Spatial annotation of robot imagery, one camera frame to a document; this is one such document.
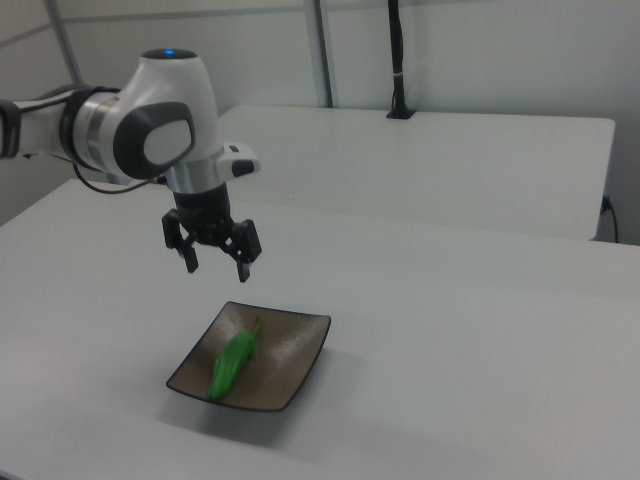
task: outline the tabletop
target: tabletop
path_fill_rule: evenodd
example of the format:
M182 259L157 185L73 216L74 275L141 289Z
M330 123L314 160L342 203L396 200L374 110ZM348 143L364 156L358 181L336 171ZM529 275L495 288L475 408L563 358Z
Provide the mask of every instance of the tabletop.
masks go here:
M222 139L264 169L239 198L588 240L614 122L598 118L237 106Z
M240 182L232 182L233 190ZM70 181L0 228L0 471L24 480L635 478L640 250L236 201L246 284L172 196ZM282 413L165 386L227 301L332 317Z

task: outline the black pole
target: black pole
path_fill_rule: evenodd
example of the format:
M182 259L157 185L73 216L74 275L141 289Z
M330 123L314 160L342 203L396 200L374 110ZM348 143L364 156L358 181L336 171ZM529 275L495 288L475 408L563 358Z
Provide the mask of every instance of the black pole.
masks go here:
M404 78L402 73L402 25L398 0L389 2L389 32L391 33L391 61L393 62L393 105L387 118L407 120L416 111L409 110L404 100Z

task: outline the square plate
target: square plate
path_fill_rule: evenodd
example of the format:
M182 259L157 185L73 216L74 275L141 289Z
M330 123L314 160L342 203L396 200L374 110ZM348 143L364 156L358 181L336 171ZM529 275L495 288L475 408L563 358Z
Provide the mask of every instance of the square plate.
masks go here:
M231 392L221 401L207 397L220 351L242 330L253 331L260 317L256 352L247 360ZM287 408L316 363L331 317L285 312L227 302L167 387L189 397L226 407L261 412Z

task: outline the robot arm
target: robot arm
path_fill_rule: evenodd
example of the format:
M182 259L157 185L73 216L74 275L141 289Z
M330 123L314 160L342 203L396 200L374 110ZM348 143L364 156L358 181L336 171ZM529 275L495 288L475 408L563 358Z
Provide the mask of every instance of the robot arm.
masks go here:
M231 218L226 182L260 163L248 146L221 141L217 117L202 60L186 50L151 50L120 91L74 86L0 101L0 158L45 151L127 179L164 176L176 202L162 219L166 246L189 272L198 267L194 243L219 247L244 282L262 249L253 222Z

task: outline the green vegetable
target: green vegetable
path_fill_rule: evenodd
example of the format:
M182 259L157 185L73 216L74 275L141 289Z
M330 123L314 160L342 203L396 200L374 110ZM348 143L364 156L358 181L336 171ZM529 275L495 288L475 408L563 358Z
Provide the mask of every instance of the green vegetable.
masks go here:
M260 319L256 318L256 328L253 332L244 330L224 346L216 359L207 391L211 400L222 400L229 394L242 367L256 351L256 335L259 330Z

